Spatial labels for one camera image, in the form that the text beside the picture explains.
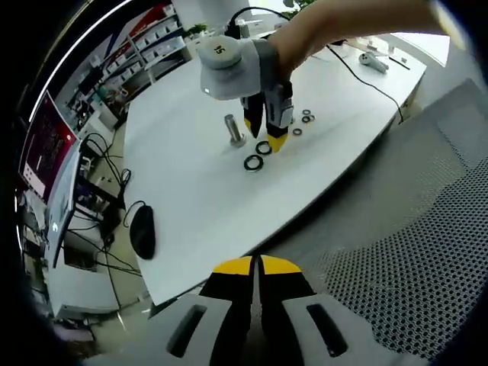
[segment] white table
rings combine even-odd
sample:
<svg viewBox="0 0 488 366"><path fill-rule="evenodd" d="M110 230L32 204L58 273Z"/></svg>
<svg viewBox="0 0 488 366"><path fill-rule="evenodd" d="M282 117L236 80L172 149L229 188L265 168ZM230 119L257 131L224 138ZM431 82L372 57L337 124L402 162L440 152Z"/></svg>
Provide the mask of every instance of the white table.
<svg viewBox="0 0 488 366"><path fill-rule="evenodd" d="M339 51L358 76L401 105L425 71L408 57L407 70L385 61L386 75L361 66L360 51ZM192 60L160 79L131 104L124 164L132 170L127 207L144 200L154 210L156 254L140 258L155 304L203 281L221 262L245 255L318 198L387 127L395 104L361 84L328 51L308 59L292 76L302 136L290 136L260 172L244 159L265 140L247 133L239 101L215 101L200 91L200 62ZM300 120L310 109L314 122ZM223 118L234 114L248 135L241 149L229 145Z"/></svg>

